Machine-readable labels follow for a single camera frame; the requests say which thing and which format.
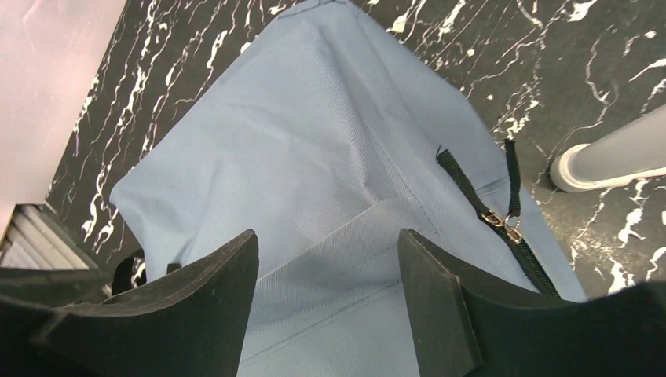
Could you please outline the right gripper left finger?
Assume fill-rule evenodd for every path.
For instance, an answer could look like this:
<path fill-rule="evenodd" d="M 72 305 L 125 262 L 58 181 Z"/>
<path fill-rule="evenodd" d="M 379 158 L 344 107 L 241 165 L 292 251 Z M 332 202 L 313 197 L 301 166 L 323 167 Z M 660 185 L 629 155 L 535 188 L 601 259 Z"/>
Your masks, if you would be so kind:
<path fill-rule="evenodd" d="M 101 303 L 1 298 L 4 376 L 234 376 L 258 275 L 258 238 Z"/>

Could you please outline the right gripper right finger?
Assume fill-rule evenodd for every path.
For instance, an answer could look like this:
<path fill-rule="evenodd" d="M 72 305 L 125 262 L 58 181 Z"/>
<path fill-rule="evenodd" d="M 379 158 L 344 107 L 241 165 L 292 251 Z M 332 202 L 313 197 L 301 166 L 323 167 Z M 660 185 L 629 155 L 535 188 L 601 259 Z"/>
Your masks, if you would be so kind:
<path fill-rule="evenodd" d="M 526 290 L 414 230 L 397 253 L 422 376 L 662 376 L 665 284 L 587 302 Z"/>

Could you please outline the blue student backpack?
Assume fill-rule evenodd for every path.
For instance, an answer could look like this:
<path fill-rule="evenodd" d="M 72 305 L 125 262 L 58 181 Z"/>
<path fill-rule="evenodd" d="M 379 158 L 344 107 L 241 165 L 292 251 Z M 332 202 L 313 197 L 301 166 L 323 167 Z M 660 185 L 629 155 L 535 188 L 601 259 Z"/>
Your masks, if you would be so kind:
<path fill-rule="evenodd" d="M 402 229 L 532 286 L 438 150 L 507 216 L 505 155 L 467 99 L 353 3 L 306 1 L 263 30 L 110 200 L 149 280 L 256 232 L 239 375 L 416 376 Z"/>

